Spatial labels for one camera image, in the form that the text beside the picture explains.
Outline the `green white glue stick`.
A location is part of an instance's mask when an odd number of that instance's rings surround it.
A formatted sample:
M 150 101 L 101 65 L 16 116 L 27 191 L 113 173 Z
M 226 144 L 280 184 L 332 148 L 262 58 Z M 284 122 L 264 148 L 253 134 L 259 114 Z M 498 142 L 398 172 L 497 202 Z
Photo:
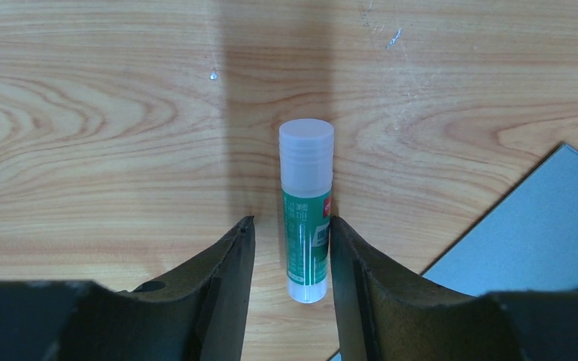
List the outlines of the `green white glue stick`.
M 312 304 L 328 288 L 334 129 L 324 120 L 290 120 L 278 141 L 287 292 Z

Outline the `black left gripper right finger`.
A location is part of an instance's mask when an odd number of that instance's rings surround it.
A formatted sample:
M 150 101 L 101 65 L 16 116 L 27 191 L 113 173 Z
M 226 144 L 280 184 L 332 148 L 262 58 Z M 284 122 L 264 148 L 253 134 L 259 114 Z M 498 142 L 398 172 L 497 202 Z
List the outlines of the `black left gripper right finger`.
M 578 360 L 578 291 L 468 296 L 423 278 L 330 223 L 344 360 Z

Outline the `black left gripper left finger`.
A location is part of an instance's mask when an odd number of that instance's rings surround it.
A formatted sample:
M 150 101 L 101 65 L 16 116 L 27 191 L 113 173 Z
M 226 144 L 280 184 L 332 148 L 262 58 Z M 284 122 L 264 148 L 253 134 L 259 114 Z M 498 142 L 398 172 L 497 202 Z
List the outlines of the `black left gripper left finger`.
M 0 360 L 238 360 L 254 255 L 247 216 L 132 291 L 89 280 L 0 281 Z

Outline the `grey-blue paper envelope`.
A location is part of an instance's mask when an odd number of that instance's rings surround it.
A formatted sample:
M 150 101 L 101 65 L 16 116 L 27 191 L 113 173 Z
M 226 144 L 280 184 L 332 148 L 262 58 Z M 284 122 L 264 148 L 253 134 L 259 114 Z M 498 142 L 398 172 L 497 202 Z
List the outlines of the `grey-blue paper envelope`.
M 550 154 L 424 276 L 471 296 L 578 290 L 578 150 Z

